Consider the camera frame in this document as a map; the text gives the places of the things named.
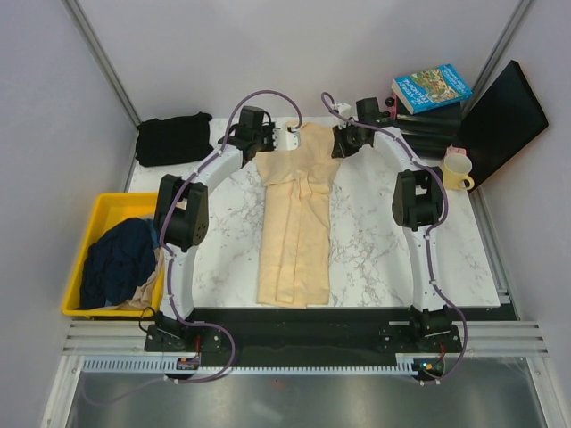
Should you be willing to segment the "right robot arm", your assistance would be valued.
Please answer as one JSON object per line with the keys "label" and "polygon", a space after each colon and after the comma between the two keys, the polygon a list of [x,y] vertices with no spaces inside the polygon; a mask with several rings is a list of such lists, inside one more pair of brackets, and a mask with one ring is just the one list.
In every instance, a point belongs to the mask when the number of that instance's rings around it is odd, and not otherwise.
{"label": "right robot arm", "polygon": [[351,106],[336,103],[327,92],[321,94],[321,101],[336,118],[334,159],[348,158],[369,146],[395,161],[400,169],[393,191],[392,215],[405,235],[413,276],[412,326],[408,336],[415,349],[430,350],[441,340],[441,334],[451,330],[447,300],[436,281],[436,228],[445,221],[449,210],[441,173],[421,161],[389,120],[378,114],[363,122],[351,119]]}

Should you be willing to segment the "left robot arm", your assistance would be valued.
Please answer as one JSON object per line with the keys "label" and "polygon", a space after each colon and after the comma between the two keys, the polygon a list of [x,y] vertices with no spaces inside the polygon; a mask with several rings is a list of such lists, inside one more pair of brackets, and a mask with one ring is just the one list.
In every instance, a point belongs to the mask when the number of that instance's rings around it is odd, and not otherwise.
{"label": "left robot arm", "polygon": [[209,196],[255,154],[275,148],[275,128],[268,112],[245,106],[229,136],[188,178],[167,174],[161,179],[153,219],[165,262],[160,312],[173,320],[164,338],[175,350],[188,350],[196,337],[182,319],[194,311],[194,262],[209,228]]}

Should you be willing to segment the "cream yellow t-shirt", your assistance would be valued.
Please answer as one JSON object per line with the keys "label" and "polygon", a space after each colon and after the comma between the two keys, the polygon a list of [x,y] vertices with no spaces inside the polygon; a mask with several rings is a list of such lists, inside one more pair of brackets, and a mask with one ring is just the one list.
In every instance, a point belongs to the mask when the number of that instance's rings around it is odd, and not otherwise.
{"label": "cream yellow t-shirt", "polygon": [[329,302],[329,196],[340,161],[334,133],[314,123],[292,151],[261,152],[265,188],[257,301],[285,308]]}

